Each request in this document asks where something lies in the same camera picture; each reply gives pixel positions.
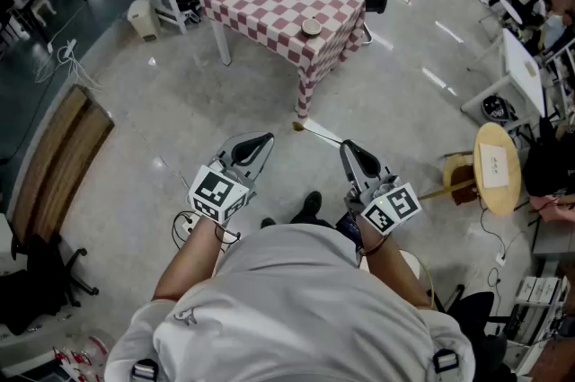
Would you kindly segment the black swivel chair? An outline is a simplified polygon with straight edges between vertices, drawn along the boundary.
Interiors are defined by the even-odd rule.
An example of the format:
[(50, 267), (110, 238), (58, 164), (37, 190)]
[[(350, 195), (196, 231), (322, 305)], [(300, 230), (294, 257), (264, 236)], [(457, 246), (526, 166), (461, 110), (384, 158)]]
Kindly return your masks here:
[(464, 296), (465, 287), (456, 287), (455, 297), (446, 310), (459, 324), (462, 333), (470, 341), (475, 357), (473, 382), (503, 382), (510, 374), (504, 368), (508, 338), (504, 333), (487, 334), (487, 323), (502, 324), (508, 318), (491, 317), (495, 295), (490, 291)]

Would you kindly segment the black office chair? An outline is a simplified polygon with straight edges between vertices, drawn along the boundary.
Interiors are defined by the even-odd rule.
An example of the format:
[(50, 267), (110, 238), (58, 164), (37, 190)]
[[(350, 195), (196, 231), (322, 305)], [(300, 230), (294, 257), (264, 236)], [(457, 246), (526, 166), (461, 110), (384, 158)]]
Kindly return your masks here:
[(25, 254), (27, 261), (25, 269), (0, 275), (0, 324), (11, 334), (23, 334), (34, 320), (42, 315), (56, 315), (62, 306), (80, 307), (74, 288), (90, 296), (100, 293), (73, 274), (77, 259), (86, 256), (87, 250), (76, 249), (65, 262), (60, 242), (60, 236), (47, 242), (35, 234), (24, 250), (13, 244), (12, 253)]

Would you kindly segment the red white checkered cloth table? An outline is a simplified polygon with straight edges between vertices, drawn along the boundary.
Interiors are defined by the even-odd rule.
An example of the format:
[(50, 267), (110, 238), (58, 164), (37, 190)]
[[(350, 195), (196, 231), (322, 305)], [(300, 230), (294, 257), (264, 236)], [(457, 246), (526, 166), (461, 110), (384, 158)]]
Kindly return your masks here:
[[(224, 29), (229, 28), (282, 56), (297, 69), (296, 113), (309, 115), (315, 87), (356, 52), (364, 36), (365, 5), (359, 0), (199, 0), (215, 34), (222, 63), (231, 63)], [(315, 18), (322, 31), (309, 38), (304, 20)]]

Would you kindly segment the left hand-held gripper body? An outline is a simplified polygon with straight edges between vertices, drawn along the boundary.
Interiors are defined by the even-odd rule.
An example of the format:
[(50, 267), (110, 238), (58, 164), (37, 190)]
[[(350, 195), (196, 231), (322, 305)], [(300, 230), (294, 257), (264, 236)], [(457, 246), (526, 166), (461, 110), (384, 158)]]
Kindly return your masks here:
[(209, 164), (204, 164), (190, 187), (191, 208), (206, 218), (226, 224), (240, 209), (247, 207), (257, 195), (253, 159), (254, 151), (246, 147), (219, 150)]

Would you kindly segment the person's left forearm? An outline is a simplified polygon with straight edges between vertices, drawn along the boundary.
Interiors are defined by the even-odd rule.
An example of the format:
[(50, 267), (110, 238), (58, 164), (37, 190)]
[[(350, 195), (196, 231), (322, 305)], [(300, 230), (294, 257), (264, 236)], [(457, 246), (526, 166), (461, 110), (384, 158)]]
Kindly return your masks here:
[(177, 302), (191, 288), (212, 277), (221, 251), (222, 228), (201, 217), (161, 276), (153, 300)]

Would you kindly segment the white power strip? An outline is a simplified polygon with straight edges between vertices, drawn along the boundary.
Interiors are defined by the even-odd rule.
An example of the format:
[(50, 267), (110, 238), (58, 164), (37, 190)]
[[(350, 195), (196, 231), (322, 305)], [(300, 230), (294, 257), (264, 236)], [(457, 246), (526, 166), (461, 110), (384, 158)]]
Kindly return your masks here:
[[(75, 58), (73, 56), (74, 48), (77, 43), (76, 39), (71, 39), (66, 42), (66, 44), (57, 50), (57, 59), (59, 61), (66, 61), (70, 58)], [(51, 41), (47, 44), (47, 50), (50, 55), (54, 53), (54, 47)]]

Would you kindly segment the person's black trousers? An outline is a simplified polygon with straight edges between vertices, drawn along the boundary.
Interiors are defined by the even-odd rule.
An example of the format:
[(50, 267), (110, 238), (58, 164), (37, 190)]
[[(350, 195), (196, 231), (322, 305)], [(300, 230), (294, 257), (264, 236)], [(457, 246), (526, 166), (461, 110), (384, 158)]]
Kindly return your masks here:
[(333, 229), (333, 226), (326, 220), (318, 218), (315, 215), (306, 215), (303, 213), (298, 213), (295, 217), (293, 217), (291, 224), (308, 224)]

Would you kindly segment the stack of white boxes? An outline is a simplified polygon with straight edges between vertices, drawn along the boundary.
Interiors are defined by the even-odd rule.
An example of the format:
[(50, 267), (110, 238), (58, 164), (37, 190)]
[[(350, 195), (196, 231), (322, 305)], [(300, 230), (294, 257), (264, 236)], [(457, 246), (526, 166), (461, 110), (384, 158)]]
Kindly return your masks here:
[(523, 279), (516, 296), (518, 303), (551, 304), (560, 280), (557, 277), (532, 277)]

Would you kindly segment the small gold spoon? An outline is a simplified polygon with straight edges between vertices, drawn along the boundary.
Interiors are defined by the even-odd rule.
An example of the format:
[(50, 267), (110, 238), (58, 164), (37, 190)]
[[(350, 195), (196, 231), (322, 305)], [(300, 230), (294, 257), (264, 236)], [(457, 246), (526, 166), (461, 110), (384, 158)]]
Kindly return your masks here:
[(310, 133), (316, 135), (316, 136), (319, 137), (319, 138), (326, 139), (327, 141), (332, 142), (332, 143), (334, 143), (334, 144), (337, 144), (337, 145), (340, 145), (340, 144), (341, 144), (340, 141), (338, 141), (338, 140), (336, 140), (336, 139), (334, 139), (334, 138), (329, 138), (329, 137), (327, 137), (327, 136), (325, 136), (325, 135), (322, 135), (322, 134), (320, 134), (320, 133), (318, 133), (318, 132), (316, 132), (316, 131), (312, 131), (312, 130), (310, 130), (310, 129), (307, 129), (304, 125), (302, 125), (302, 124), (299, 123), (299, 122), (295, 122), (295, 121), (294, 121), (294, 122), (292, 123), (292, 128), (293, 128), (294, 131), (297, 131), (297, 132), (307, 131), (307, 132), (310, 132)]

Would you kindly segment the white trash bin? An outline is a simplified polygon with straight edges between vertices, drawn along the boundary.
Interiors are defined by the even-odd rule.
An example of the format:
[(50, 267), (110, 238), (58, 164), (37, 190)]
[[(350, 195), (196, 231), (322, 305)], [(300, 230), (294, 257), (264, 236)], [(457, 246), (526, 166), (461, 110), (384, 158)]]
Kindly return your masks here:
[(151, 0), (135, 0), (128, 9), (128, 21), (144, 41), (157, 40), (160, 23)]

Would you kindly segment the white paper sheet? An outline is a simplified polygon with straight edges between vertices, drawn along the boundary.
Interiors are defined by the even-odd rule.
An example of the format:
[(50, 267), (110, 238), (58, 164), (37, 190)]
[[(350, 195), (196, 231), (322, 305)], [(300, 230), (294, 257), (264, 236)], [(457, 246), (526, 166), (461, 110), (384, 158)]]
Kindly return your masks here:
[(507, 188), (509, 169), (507, 151), (504, 147), (479, 144), (482, 165), (482, 184), (486, 189)]

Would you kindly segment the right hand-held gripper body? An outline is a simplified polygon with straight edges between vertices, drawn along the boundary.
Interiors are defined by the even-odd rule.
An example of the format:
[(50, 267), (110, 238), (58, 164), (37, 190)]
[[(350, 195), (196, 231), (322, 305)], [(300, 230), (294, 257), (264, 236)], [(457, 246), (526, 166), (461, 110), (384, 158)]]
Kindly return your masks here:
[(353, 187), (344, 199), (351, 216), (360, 215), (379, 234), (389, 235), (421, 212), (421, 204), (409, 183), (396, 174), (366, 183), (363, 191)]

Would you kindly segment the dark waist device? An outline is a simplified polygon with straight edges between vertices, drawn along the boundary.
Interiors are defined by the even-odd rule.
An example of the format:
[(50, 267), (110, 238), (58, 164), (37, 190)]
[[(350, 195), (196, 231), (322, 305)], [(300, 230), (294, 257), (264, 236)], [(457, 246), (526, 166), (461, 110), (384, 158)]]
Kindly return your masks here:
[(336, 223), (335, 230), (347, 237), (354, 245), (356, 254), (363, 248), (361, 234), (355, 219), (345, 213)]

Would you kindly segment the black round floor device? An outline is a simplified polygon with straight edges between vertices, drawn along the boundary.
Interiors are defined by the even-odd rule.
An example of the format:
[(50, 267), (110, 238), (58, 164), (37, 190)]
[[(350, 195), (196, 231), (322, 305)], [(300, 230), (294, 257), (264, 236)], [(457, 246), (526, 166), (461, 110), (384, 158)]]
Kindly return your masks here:
[(490, 95), (482, 101), (481, 110), (487, 121), (497, 123), (500, 126), (518, 120), (513, 106), (496, 94)]

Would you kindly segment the person's right forearm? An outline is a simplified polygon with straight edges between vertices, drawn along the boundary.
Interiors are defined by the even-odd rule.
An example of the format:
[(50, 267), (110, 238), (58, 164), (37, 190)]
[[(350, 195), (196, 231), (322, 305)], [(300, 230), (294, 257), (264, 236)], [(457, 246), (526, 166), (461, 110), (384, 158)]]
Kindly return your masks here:
[(431, 309), (430, 298), (392, 237), (384, 238), (362, 216), (356, 217), (369, 271), (418, 309)]

